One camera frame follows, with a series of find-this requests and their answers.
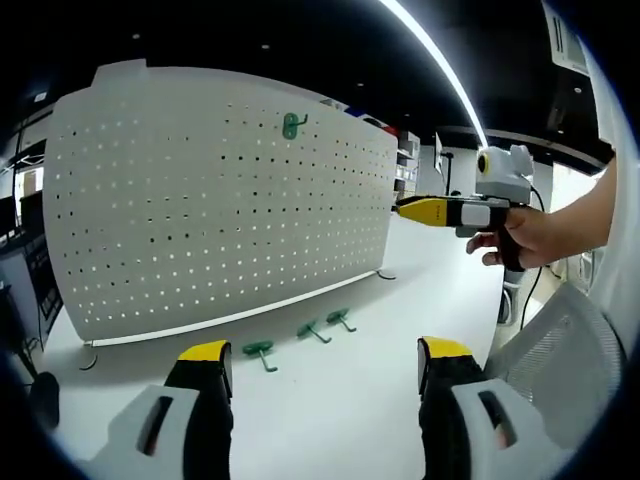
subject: floor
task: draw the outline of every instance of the floor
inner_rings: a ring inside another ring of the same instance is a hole
[[[496,352],[509,342],[520,331],[520,320],[522,318],[522,309],[524,308],[527,295],[531,291],[533,282],[535,281],[538,270],[528,270],[523,279],[517,297],[517,315],[514,321],[509,325],[500,325],[496,328],[491,345],[491,353]],[[538,313],[542,306],[551,298],[558,287],[562,284],[562,280],[556,277],[548,268],[544,267],[540,275],[540,280],[536,289],[531,295],[531,300],[527,306],[524,324],[526,325]]]

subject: ceiling light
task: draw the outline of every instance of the ceiling light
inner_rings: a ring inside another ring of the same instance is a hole
[[[415,18],[411,16],[409,12],[407,12],[402,5],[400,5],[397,0],[379,0],[385,7],[387,7],[391,13],[393,13],[398,19],[405,24],[405,26],[411,30],[411,32],[420,40],[420,43],[424,45],[427,51],[431,54],[433,59],[436,61],[438,66],[442,69],[447,79],[451,83],[451,86],[458,94],[458,98],[462,102],[465,110],[467,111],[467,115],[469,115],[469,119],[473,124],[473,127],[476,130],[478,138],[482,142],[483,147],[487,147],[489,144],[487,143],[487,137],[485,137],[484,132],[482,131],[482,125],[480,124],[480,119],[478,115],[476,115],[476,111],[473,109],[473,105],[471,105],[471,100],[467,96],[467,93],[464,91],[460,80],[456,76],[455,72],[449,65],[449,62],[442,54],[437,45],[431,40],[431,37],[424,31],[424,28],[420,26],[420,24],[416,21]]]

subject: wall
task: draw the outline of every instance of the wall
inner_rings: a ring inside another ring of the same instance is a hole
[[[445,182],[449,168],[448,160],[442,161],[443,178],[433,167],[433,145],[420,147],[420,169],[418,171],[418,195],[443,195]],[[451,186],[450,191],[458,190],[463,196],[475,193],[476,187],[476,150],[467,148],[443,148],[444,152],[453,153],[451,161]],[[533,184],[540,192],[546,210],[549,210],[552,199],[553,167],[535,162]],[[531,205],[539,208],[539,202],[532,196]]]

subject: human arm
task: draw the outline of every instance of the human arm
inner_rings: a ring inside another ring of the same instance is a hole
[[[554,213],[512,208],[505,227],[522,249],[520,265],[535,268],[577,255],[607,243],[616,195],[616,159],[586,195]],[[498,247],[495,233],[481,233],[467,243],[467,253],[481,247]],[[482,257],[485,265],[502,263],[497,251]]]

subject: green pegboard hook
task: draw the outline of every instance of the green pegboard hook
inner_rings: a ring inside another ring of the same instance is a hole
[[[242,353],[249,356],[259,355],[262,360],[264,369],[269,372],[277,372],[278,367],[270,367],[267,363],[267,359],[264,358],[264,354],[273,348],[273,342],[271,340],[265,340],[263,342],[250,343],[242,347]]]
[[[333,325],[336,323],[341,323],[344,325],[344,328],[347,329],[348,332],[353,333],[353,332],[357,332],[358,329],[355,327],[350,327],[349,325],[347,325],[347,322],[345,320],[347,313],[349,313],[349,309],[348,308],[343,308],[342,310],[337,310],[335,312],[331,312],[329,314],[329,316],[327,317],[327,323],[329,325]]]
[[[325,343],[325,344],[329,343],[331,341],[331,338],[323,337],[318,332],[316,332],[316,330],[313,328],[315,327],[317,322],[318,320],[313,320],[312,322],[305,323],[303,326],[301,326],[298,329],[298,333],[296,334],[298,338],[303,338],[311,333],[315,335],[322,343]]]
[[[305,115],[304,120],[300,121],[295,113],[287,113],[282,124],[282,136],[287,140],[295,139],[298,136],[298,127],[307,123],[308,120],[309,115]]]

